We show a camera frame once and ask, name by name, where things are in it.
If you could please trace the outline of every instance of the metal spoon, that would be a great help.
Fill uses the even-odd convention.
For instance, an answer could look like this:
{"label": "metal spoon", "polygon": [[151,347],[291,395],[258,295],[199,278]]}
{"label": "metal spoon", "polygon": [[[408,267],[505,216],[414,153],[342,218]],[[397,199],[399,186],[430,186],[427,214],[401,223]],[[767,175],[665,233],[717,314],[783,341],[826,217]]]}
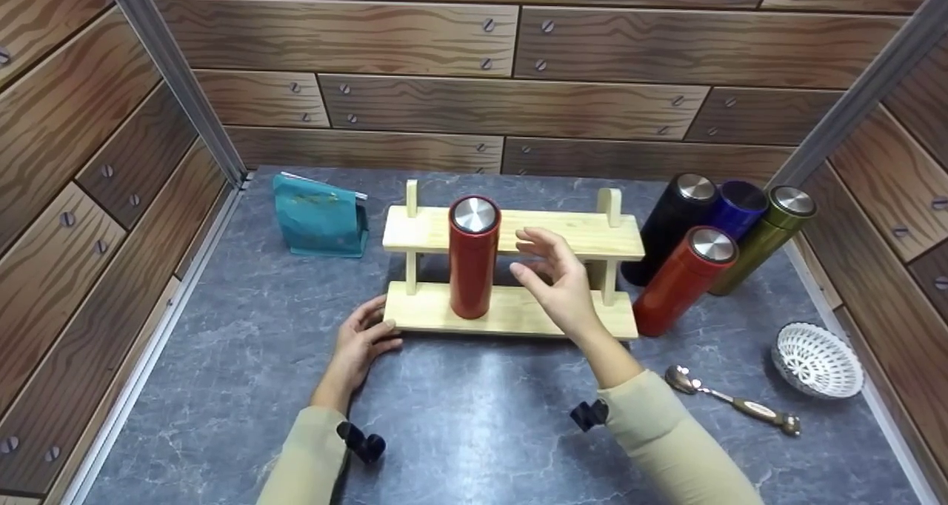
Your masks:
{"label": "metal spoon", "polygon": [[722,394],[713,388],[708,388],[702,386],[700,379],[690,379],[688,377],[688,369],[686,367],[680,366],[670,366],[668,370],[664,373],[664,380],[678,392],[684,394],[695,394],[697,392],[703,392],[705,394],[714,396],[718,400],[725,401],[734,407],[738,411],[757,418],[759,421],[766,421],[766,423],[775,425],[779,427],[780,431],[785,435],[790,437],[799,437],[800,435],[800,418],[793,416],[793,414],[776,412],[770,408],[765,407],[764,405],[758,404],[755,401],[745,400],[744,398],[735,398],[728,396],[728,394]]}

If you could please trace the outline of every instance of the silver cap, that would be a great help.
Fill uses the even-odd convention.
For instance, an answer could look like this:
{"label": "silver cap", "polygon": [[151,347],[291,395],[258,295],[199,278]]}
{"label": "silver cap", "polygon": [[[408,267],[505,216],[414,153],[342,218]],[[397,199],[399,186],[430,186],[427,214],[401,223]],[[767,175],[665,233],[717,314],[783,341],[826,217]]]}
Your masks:
{"label": "silver cap", "polygon": [[682,198],[704,201],[714,196],[713,182],[703,175],[681,174],[675,184],[678,185],[678,194],[681,194]]}
{"label": "silver cap", "polygon": [[709,227],[691,234],[691,249],[711,262],[728,262],[734,258],[734,242],[728,235]]}
{"label": "silver cap", "polygon": [[773,202],[780,208],[795,215],[812,215],[816,211],[813,198],[802,190],[793,187],[776,187],[773,189]]}
{"label": "silver cap", "polygon": [[494,227],[497,221],[497,211],[494,206],[484,198],[478,198],[472,195],[470,198],[464,198],[454,206],[454,214],[451,215],[454,225],[457,225],[469,233],[483,233]]}

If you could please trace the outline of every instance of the wooden shelf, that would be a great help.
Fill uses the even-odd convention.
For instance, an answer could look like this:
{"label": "wooden shelf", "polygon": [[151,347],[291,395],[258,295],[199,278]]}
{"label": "wooden shelf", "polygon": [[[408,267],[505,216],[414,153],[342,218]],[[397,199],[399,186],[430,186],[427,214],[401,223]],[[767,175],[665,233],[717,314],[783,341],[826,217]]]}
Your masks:
{"label": "wooden shelf", "polygon": [[[447,207],[418,207],[414,217],[405,205],[392,205],[385,222],[382,246],[390,252],[447,254]],[[642,238],[633,215],[620,215],[610,226],[603,213],[517,211],[501,208],[498,254],[519,255],[514,232],[524,227],[545,227],[563,235],[583,260],[639,260],[644,257]]]}
{"label": "wooden shelf", "polygon": [[[406,283],[389,283],[385,319],[395,320],[400,330],[416,332],[491,333],[562,337],[563,332],[543,312],[534,297],[522,287],[494,286],[487,314],[475,320],[457,316],[450,304],[450,286],[445,283],[416,284],[414,295]],[[638,336],[629,295],[617,292],[612,305],[605,305],[602,292],[592,291],[592,303],[606,329],[620,340]]]}

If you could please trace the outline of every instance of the teal pouch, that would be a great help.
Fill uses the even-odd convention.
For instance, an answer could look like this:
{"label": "teal pouch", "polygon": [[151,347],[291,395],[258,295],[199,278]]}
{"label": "teal pouch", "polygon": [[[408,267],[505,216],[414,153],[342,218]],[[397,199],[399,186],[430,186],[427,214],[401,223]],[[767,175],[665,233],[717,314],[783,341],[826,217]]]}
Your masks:
{"label": "teal pouch", "polygon": [[277,222],[290,252],[360,258],[369,238],[369,218],[358,194],[298,175],[273,178]]}

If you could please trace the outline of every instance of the olive green thermos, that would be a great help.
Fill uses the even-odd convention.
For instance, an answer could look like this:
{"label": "olive green thermos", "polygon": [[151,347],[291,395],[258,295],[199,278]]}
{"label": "olive green thermos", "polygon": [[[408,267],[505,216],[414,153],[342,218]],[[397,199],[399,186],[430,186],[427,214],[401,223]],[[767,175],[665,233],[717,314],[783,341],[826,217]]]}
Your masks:
{"label": "olive green thermos", "polygon": [[738,261],[722,272],[708,290],[712,295],[729,295],[738,288],[816,214],[816,203],[798,188],[773,187],[767,193],[767,201],[763,217],[738,242],[741,248]]}

